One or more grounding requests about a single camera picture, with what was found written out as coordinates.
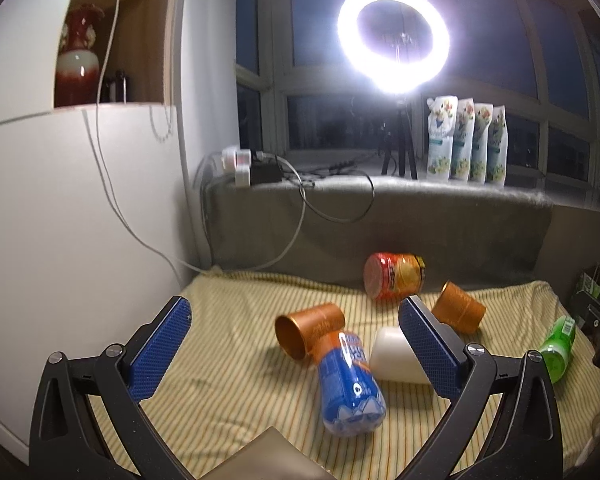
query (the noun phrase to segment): white pouch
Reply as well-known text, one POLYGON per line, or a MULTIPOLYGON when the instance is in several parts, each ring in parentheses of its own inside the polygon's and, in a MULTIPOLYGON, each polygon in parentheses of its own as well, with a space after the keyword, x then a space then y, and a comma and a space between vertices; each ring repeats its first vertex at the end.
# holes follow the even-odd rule
POLYGON ((504 117, 504 106, 493 108, 493 121, 487 138, 487 182, 504 186, 507 176, 507 142, 509 133, 504 117))
POLYGON ((460 99, 454 129, 454 147, 451 155, 451 178, 456 180, 463 180, 464 182, 469 180, 474 126, 474 100, 472 98, 460 99))
POLYGON ((429 114, 427 178, 449 180, 458 98, 455 95, 429 98, 427 105, 431 110, 429 114))
POLYGON ((487 103, 475 104, 474 139, 471 150, 471 173, 469 180, 484 184, 487 175, 487 136, 493 105, 487 103))

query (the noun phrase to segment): white cable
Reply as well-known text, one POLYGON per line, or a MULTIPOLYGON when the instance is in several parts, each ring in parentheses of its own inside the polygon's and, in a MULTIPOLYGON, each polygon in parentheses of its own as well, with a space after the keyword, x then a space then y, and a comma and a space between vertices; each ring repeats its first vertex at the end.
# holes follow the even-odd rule
MULTIPOLYGON (((306 195, 304 193, 304 187, 302 186, 302 179, 300 178, 300 175, 296 171, 296 168, 294 168, 291 165, 291 163, 289 163, 288 160, 286 160, 285 158, 282 158, 281 156, 271 155, 270 153, 265 153, 265 156, 268 156, 269 158, 275 158, 276 160, 279 160, 280 162, 282 162, 283 164, 285 164, 293 172, 293 174, 298 179, 298 186, 299 186, 299 189, 300 189, 300 194, 302 195, 303 198, 306 199, 306 195)), ((300 234, 300 229, 302 228, 302 223, 304 222, 304 213, 305 212, 306 212, 306 200, 302 200, 302 212, 300 213, 300 219, 298 220, 298 227, 296 227, 296 232, 292 236, 291 240, 289 240, 289 243, 286 245, 286 247, 284 248, 284 250, 277 257, 273 258, 273 260, 271 260, 270 262, 267 262, 266 264, 261 264, 259 266, 255 266, 255 267, 249 267, 248 269, 228 270, 227 272, 235 272, 236 270, 246 270, 246 271, 262 270, 262 269, 266 269, 267 267, 272 266, 273 264, 278 263, 282 258, 285 257, 285 255, 289 252, 289 249, 296 242, 296 238, 298 238, 298 235, 300 234)))
MULTIPOLYGON (((97 96, 96 96, 96 144, 98 147, 98 153, 100 154, 100 158, 98 158, 98 155, 96 154, 96 150, 95 147, 93 145, 93 139, 91 138, 91 130, 88 128, 88 134, 89 134, 89 141, 91 143, 91 149, 93 151, 93 156, 96 160, 96 165, 98 167, 98 172, 100 173, 100 179, 102 181, 102 187, 104 188, 105 191, 105 195, 107 196, 107 201, 109 202, 109 205, 111 207, 111 209, 113 209, 113 212, 115 213, 115 215, 118 217, 118 219, 120 220, 120 223, 125 227, 125 229, 129 232, 129 234, 136 240, 138 241, 139 244, 141 244, 144 248, 154 252, 155 254, 158 254, 158 256, 160 256, 161 258, 163 258, 165 261, 167 261, 167 263, 169 264, 169 266, 171 267, 171 270, 173 271, 174 275, 176 276, 176 279, 178 281, 178 283, 180 284, 180 286, 182 286, 182 282, 180 280, 180 276, 178 275, 178 272, 174 266, 174 262, 179 263, 191 270, 194 270, 195 272, 199 272, 200 274, 209 274, 209 270, 205 270, 205 269, 200 269, 199 267, 193 266, 191 265, 189 262, 186 262, 180 258, 178 258, 177 256, 172 256, 170 254, 165 254, 162 251, 159 251, 158 249, 154 248, 153 246, 149 245, 148 243, 146 243, 144 240, 142 240, 142 238, 140 238, 135 231, 133 231, 133 229, 130 227, 130 225, 128 224, 128 222, 125 219, 125 216, 122 214, 122 210, 120 209, 120 206, 118 205, 118 200, 116 199, 116 193, 114 191, 113 188, 113 183, 111 181, 111 176, 109 174, 109 170, 107 169, 107 163, 105 162, 104 159, 104 155, 102 153, 102 145, 100 143, 100 123, 98 121, 98 115, 99 115, 99 107, 100 107, 100 94, 102 92, 102 83, 104 81, 104 75, 105 75, 105 71, 107 69, 107 64, 109 63, 109 54, 111 51, 111 45, 113 44, 113 36, 115 34, 115 30, 116 30, 116 23, 118 21, 118 13, 120 11, 120 0, 116 0, 116 7, 114 10, 114 14, 113 14, 113 22, 111 25, 111 32, 109 33, 109 42, 107 43, 107 50, 105 53, 105 57, 104 57, 104 62, 102 63, 102 69, 100 71, 100 79, 98 81, 98 92, 97 92, 97 96)), ((169 124, 169 130, 171 130, 171 124, 172 121, 168 121, 169 124)), ((298 174, 298 172, 296 171, 296 169, 291 165, 291 163, 289 163, 288 160, 285 160, 282 157, 279 156, 275 156, 272 155, 270 153, 264 153, 263 156, 268 157, 268 158, 274 158, 279 160, 280 162, 282 162, 283 164, 285 164, 292 172, 293 174, 296 176, 296 178, 298 179, 298 186, 300 188, 300 193, 303 197, 305 197, 306 195, 304 194, 304 187, 302 186, 302 179, 300 178, 300 175, 298 174)), ((254 271, 254 270, 262 270, 265 269, 266 267, 270 267, 273 264, 278 263, 282 258, 285 257, 285 255, 289 252, 289 249, 291 249, 292 245, 295 243, 296 238, 298 238, 298 235, 300 233, 300 229, 302 228, 302 223, 304 222, 304 213, 306 211, 306 203, 303 200, 302 201, 302 212, 300 213, 300 219, 298 221, 298 227, 296 227, 296 231, 294 232, 293 237, 291 238, 291 240, 289 241, 289 243, 286 245, 286 247, 284 248, 284 250, 277 256, 275 257, 273 260, 271 260, 270 262, 267 262, 265 264, 261 264, 259 266, 255 266, 255 267, 250 267, 247 269, 234 269, 234 270, 228 270, 226 272, 236 272, 238 270, 245 270, 245 271, 254 271)))

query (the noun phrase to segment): white wall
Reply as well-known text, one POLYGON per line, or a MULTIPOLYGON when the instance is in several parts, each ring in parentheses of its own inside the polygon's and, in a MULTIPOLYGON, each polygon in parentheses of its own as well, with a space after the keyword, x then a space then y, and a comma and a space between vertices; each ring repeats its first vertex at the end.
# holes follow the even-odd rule
POLYGON ((210 264, 196 170, 206 154, 239 144, 235 85, 235 0, 184 0, 180 47, 182 135, 196 248, 210 264))
MULTIPOLYGON (((93 107, 0 126, 0 423, 8 430, 0 428, 0 443, 21 460, 48 355, 91 356, 124 343, 180 290, 168 264, 110 209, 85 115, 95 137, 93 107)), ((127 221, 148 243, 186 258, 177 132, 159 140, 168 131, 161 105, 100 108, 102 149, 127 221)))
POLYGON ((4 0, 0 6, 0 121, 53 109, 69 1, 4 0))

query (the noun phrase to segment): gray fabric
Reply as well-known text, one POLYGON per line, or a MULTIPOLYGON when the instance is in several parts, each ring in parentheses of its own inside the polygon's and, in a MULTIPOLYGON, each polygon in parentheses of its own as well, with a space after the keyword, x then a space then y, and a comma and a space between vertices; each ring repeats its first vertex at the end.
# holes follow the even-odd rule
MULTIPOLYGON (((376 199, 364 219, 334 224, 307 209, 298 240, 271 272, 362 288, 362 268, 376 251, 414 253, 426 263, 425 291, 446 280, 466 288, 523 283, 532 271, 551 220, 542 194, 490 186, 455 186, 373 177, 376 199)), ((356 216, 371 198, 363 176, 319 180, 307 189, 319 210, 356 216)), ((256 266, 278 256, 301 211, 298 187, 288 182, 235 189, 216 179, 205 190, 214 263, 223 269, 256 266)))

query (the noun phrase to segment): yellow striped cloth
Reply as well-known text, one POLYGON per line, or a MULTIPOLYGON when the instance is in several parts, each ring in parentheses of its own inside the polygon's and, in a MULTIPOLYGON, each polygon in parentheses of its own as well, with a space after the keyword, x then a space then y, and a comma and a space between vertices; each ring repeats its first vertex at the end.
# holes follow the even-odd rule
MULTIPOLYGON (((545 282, 480 290, 487 312, 472 337, 493 354, 521 356, 537 348, 565 313, 545 282)), ((433 431, 448 406, 430 386, 380 381, 387 416, 373 434, 340 439, 325 431, 315 367, 298 364, 279 348, 274 318, 332 301, 345 313, 367 355, 376 330, 397 326, 396 301, 375 302, 358 290, 293 276, 199 276, 184 290, 193 323, 155 395, 142 408, 178 459, 203 475, 269 426, 341 480, 394 480, 433 431)), ((423 294, 432 308, 436 294, 423 294)), ((578 332, 573 361, 555 386, 562 425, 564 467, 573 465, 600 409, 600 370, 578 332)), ((133 469, 99 398, 94 412, 111 452, 133 469)), ((492 396, 458 468, 473 463, 496 412, 492 396)))

